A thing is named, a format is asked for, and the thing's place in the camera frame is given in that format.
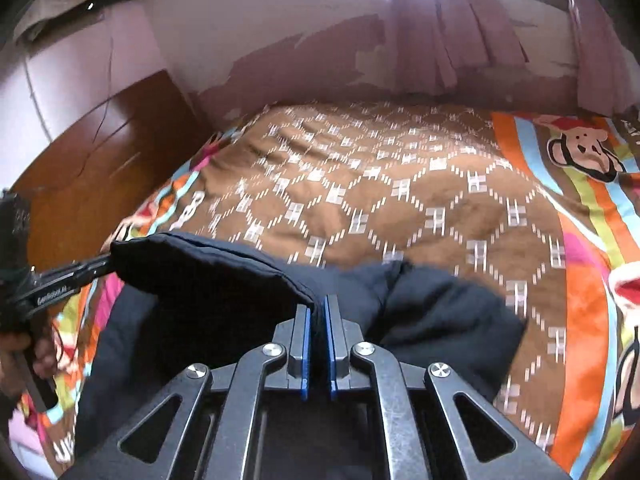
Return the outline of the person's left hand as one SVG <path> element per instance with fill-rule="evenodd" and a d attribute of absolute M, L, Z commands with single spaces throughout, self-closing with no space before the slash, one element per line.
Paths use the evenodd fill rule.
<path fill-rule="evenodd" d="M 1 392 L 16 398 L 25 390 L 25 382 L 14 359 L 15 352 L 28 349 L 32 341 L 27 334 L 1 334 Z M 58 366 L 53 330 L 47 326 L 35 343 L 32 370 L 42 379 L 51 378 Z"/>

